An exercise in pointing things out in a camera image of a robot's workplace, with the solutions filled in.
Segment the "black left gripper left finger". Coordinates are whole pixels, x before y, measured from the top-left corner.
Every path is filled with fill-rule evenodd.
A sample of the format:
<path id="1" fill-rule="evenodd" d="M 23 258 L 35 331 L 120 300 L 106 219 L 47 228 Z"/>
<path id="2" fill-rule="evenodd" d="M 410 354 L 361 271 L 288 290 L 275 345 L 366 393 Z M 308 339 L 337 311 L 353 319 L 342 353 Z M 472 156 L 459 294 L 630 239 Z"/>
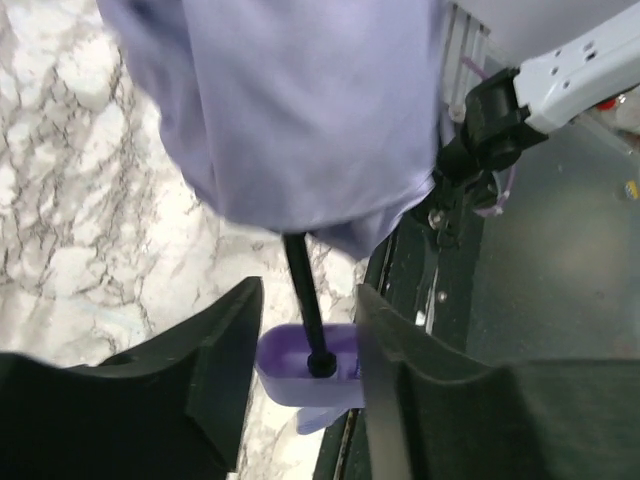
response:
<path id="1" fill-rule="evenodd" d="M 261 327 L 249 277 L 96 366 L 1 356 L 5 479 L 223 479 L 237 468 Z"/>

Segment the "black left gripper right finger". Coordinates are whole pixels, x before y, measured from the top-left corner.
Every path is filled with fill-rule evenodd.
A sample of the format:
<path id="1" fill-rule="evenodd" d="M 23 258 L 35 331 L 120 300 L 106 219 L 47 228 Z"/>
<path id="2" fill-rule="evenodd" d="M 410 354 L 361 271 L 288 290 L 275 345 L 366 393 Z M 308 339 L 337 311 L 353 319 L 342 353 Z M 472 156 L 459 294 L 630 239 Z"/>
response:
<path id="1" fill-rule="evenodd" d="M 635 479 L 639 365 L 487 366 L 357 292 L 365 423 L 376 479 Z"/>

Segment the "lavender folding umbrella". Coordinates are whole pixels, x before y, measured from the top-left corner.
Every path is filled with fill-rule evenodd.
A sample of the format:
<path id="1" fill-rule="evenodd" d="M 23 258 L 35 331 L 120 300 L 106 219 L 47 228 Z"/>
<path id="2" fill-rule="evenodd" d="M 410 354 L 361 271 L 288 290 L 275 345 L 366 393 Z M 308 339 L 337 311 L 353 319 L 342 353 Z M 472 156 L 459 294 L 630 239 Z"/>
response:
<path id="1" fill-rule="evenodd" d="M 282 237 L 303 318 L 256 368 L 309 434 L 364 403 L 322 324 L 306 240 L 369 257 L 435 188 L 440 1 L 102 1 L 167 154 L 226 220 Z"/>

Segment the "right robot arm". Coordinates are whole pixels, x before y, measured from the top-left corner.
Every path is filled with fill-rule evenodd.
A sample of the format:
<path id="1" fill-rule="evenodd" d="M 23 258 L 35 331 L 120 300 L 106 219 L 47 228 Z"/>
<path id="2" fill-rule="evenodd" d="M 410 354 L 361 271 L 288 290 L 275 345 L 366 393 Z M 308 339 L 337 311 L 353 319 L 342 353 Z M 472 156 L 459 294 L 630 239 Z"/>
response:
<path id="1" fill-rule="evenodd" d="M 516 67 L 465 97 L 459 133 L 438 154 L 438 182 L 457 187 L 502 171 L 576 116 L 639 83 L 639 7 Z"/>

